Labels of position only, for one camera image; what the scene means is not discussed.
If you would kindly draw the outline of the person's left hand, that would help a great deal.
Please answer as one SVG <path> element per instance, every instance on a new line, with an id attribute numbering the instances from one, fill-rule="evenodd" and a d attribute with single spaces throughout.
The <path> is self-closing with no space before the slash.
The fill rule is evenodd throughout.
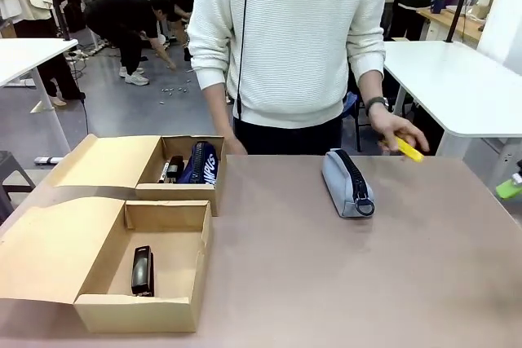
<path id="1" fill-rule="evenodd" d="M 429 144 L 424 133 L 409 120 L 389 112 L 383 104 L 374 104 L 369 110 L 372 128 L 384 137 L 382 148 L 389 152 L 398 152 L 397 139 L 403 139 L 413 148 L 429 152 Z"/>

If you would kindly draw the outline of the person's right hand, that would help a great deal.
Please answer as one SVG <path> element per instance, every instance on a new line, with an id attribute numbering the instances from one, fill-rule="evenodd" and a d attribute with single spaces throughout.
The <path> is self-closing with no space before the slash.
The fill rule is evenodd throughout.
<path id="1" fill-rule="evenodd" d="M 234 135 L 228 134 L 223 137 L 223 143 L 226 147 L 227 153 L 231 155 L 247 155 L 245 147 L 241 141 Z"/>

